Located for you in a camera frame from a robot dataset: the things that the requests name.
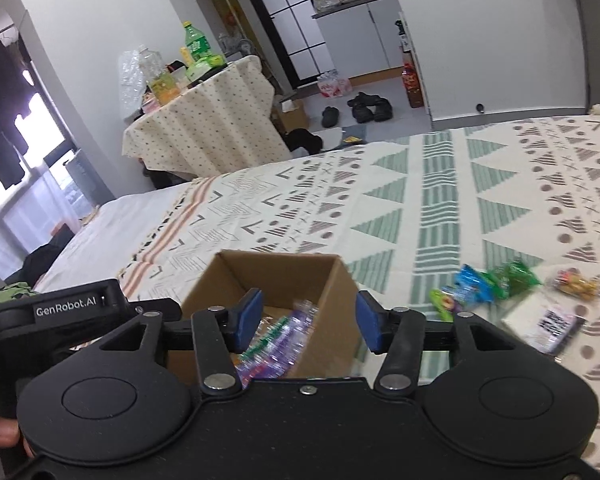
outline gray tile floor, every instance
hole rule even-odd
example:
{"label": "gray tile floor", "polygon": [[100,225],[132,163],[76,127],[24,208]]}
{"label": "gray tile floor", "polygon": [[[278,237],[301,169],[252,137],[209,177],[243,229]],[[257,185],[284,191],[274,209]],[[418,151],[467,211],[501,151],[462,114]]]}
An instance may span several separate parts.
{"label": "gray tile floor", "polygon": [[[432,130],[430,118],[425,108],[411,108],[407,99],[407,92],[404,89],[401,78],[392,78],[367,85],[356,86],[353,92],[346,96],[335,99],[326,99],[322,95],[312,95],[305,98],[304,110],[310,118],[311,132],[319,132],[324,128],[320,125],[322,121],[322,111],[327,106],[333,106],[340,110],[340,122],[338,126],[351,126],[357,124],[351,115],[351,108],[347,101],[353,99],[358,92],[366,94],[378,94],[380,97],[389,99],[394,107],[394,118],[384,123],[367,123],[366,140],[367,142],[376,142],[378,140],[398,139],[417,134],[424,134]],[[331,144],[329,140],[324,139],[325,144]]]}

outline small cardboard box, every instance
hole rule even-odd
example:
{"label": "small cardboard box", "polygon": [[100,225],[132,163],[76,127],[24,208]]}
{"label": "small cardboard box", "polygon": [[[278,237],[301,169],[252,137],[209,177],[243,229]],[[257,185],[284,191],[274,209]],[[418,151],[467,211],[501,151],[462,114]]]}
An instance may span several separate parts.
{"label": "small cardboard box", "polygon": [[282,108],[278,113],[286,132],[289,133],[296,128],[308,129],[309,117],[307,117],[304,112],[304,103],[302,101],[292,101],[294,108],[285,112],[285,104],[287,102],[288,101],[282,103]]}
{"label": "small cardboard box", "polygon": [[[356,324],[358,287],[339,256],[221,251],[209,263],[182,303],[187,319],[214,305],[231,307],[251,288],[264,294],[264,313],[280,318],[296,300],[318,306],[309,339],[289,378],[328,378],[350,374],[361,336]],[[169,370],[195,381],[193,352],[170,352]]]}

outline baseboard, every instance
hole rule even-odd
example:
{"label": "baseboard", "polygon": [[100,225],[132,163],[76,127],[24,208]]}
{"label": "baseboard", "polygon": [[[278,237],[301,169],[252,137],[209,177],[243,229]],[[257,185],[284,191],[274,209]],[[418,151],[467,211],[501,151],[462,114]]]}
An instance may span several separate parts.
{"label": "baseboard", "polygon": [[380,72],[372,72],[370,74],[357,75],[350,78],[351,86],[366,85],[369,83],[375,83],[377,81],[384,81],[385,79],[393,79],[394,77],[402,76],[403,67],[399,66],[396,68],[388,68],[381,70]]}
{"label": "baseboard", "polygon": [[485,124],[506,123],[536,117],[559,117],[568,115],[584,115],[586,108],[543,108],[539,110],[518,110],[515,112],[500,112],[497,114],[481,114],[466,117],[453,117],[450,119],[432,120],[436,132],[453,128],[467,128],[469,126],[484,126]]}

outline table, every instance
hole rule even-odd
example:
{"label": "table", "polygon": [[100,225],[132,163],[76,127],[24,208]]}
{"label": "table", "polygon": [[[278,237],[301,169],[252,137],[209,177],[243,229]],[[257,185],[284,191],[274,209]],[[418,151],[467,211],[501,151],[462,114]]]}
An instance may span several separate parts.
{"label": "table", "polygon": [[129,126],[122,153],[149,170],[216,176],[289,160],[269,119],[274,89],[257,56],[221,73]]}

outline orange stripe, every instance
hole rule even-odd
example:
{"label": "orange stripe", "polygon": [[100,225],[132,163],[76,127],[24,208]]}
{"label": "orange stripe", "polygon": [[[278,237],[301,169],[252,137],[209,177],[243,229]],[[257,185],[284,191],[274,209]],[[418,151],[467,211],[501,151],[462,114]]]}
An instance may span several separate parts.
{"label": "orange stripe", "polygon": [[142,281],[142,278],[144,278],[146,272],[149,270],[149,268],[151,267],[151,265],[155,262],[155,258],[162,252],[163,249],[165,249],[169,245],[169,243],[171,243],[171,241],[178,234],[178,232],[180,231],[180,229],[184,225],[184,223],[189,218],[191,218],[191,216],[193,214],[195,214],[195,212],[198,209],[198,206],[200,206],[200,204],[202,204],[205,201],[205,199],[206,199],[206,192],[211,187],[211,185],[213,184],[213,182],[214,182],[214,180],[216,178],[217,177],[213,177],[213,178],[209,179],[209,181],[205,182],[201,186],[200,197],[198,197],[198,192],[196,192],[196,194],[195,194],[197,202],[192,203],[191,205],[187,206],[186,211],[183,212],[183,214],[181,215],[180,219],[177,222],[174,222],[172,224],[172,226],[175,226],[175,227],[173,229],[171,229],[171,232],[170,232],[170,234],[168,236],[166,236],[166,232],[165,232],[164,235],[166,237],[163,237],[160,240],[160,248],[159,248],[159,250],[154,251],[154,254],[152,254],[152,256],[146,261],[146,263],[144,264],[144,266],[141,267],[141,270],[138,273],[138,275],[135,277],[134,282],[129,285],[128,292],[126,291],[127,288],[125,287],[125,295],[127,297],[129,297],[133,293],[135,293],[136,289],[138,288],[138,286],[140,285],[140,283]]}
{"label": "orange stripe", "polygon": [[[192,197],[191,197],[191,199],[190,199],[190,200],[191,200],[191,203],[194,203],[194,202],[197,200],[197,196],[198,196],[198,194],[200,193],[200,190],[202,189],[202,186],[204,186],[204,183],[202,183],[200,186],[197,186],[197,187],[196,187],[196,190],[195,190],[195,192],[193,193],[193,195],[192,195]],[[184,209],[181,211],[181,213],[180,213],[180,214],[184,214],[184,213],[187,211],[187,208],[188,208],[188,207],[189,207],[189,206],[186,206],[186,207],[185,207],[185,208],[184,208]],[[151,248],[149,248],[149,250],[146,252],[146,254],[143,254],[143,255],[141,256],[141,259],[140,259],[138,262],[136,262],[136,266],[135,266],[135,267],[134,267],[134,268],[131,270],[131,272],[129,273],[129,276],[128,276],[128,278],[125,280],[125,281],[126,281],[126,285],[123,287],[123,292],[124,292],[124,291],[126,290],[126,288],[127,288],[127,287],[129,287],[129,286],[130,286],[130,284],[131,284],[131,283],[132,283],[132,282],[135,280],[135,278],[136,278],[136,274],[137,274],[137,273],[138,273],[138,272],[139,272],[139,271],[140,271],[140,270],[141,270],[143,267],[145,267],[145,266],[147,266],[147,265],[151,265],[151,263],[147,263],[146,261],[144,261],[144,259],[145,259],[145,258],[148,258],[149,254],[151,254],[151,252],[154,250],[154,248],[156,248],[156,247],[157,247],[157,246],[160,244],[160,241],[162,240],[162,237],[163,237],[163,236],[165,236],[167,233],[169,233],[169,232],[170,232],[170,230],[171,230],[171,226],[173,226],[175,223],[176,223],[176,221],[173,221],[172,223],[170,223],[170,224],[167,226],[167,228],[166,228],[166,229],[165,229],[165,230],[164,230],[162,233],[160,233],[159,237],[158,237],[158,238],[156,238],[156,239],[154,240],[154,244],[151,246]]]}

